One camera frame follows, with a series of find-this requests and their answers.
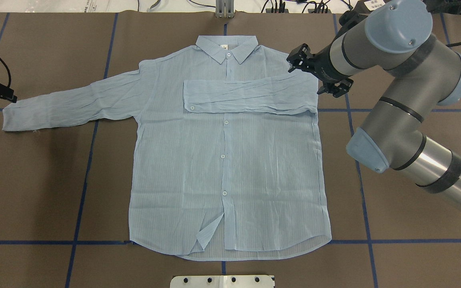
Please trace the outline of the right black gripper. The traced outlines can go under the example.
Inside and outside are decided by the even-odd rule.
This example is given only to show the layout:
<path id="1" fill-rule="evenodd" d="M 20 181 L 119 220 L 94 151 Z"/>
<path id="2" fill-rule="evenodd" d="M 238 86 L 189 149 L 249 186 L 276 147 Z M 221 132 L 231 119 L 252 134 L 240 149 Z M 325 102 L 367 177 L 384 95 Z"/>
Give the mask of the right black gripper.
<path id="1" fill-rule="evenodd" d="M 332 94 L 334 98 L 339 98 L 349 92 L 353 86 L 353 80 L 348 75 L 340 73 L 331 63 L 329 52 L 318 52 L 313 55 L 314 73 L 322 83 L 317 91 L 317 95 Z"/>

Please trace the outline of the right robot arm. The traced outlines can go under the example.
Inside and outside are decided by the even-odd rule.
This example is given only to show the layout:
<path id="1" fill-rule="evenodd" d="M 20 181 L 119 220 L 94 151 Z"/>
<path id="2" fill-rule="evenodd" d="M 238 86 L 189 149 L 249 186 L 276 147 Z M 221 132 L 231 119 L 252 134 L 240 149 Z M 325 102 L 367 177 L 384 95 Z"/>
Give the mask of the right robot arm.
<path id="1" fill-rule="evenodd" d="M 461 55 L 432 34 L 420 0 L 392 0 L 315 55 L 315 75 L 345 91 L 351 76 L 379 66 L 392 83 L 346 146 L 370 170 L 398 171 L 461 210 L 461 156 L 419 128 L 437 105 L 461 99 Z"/>

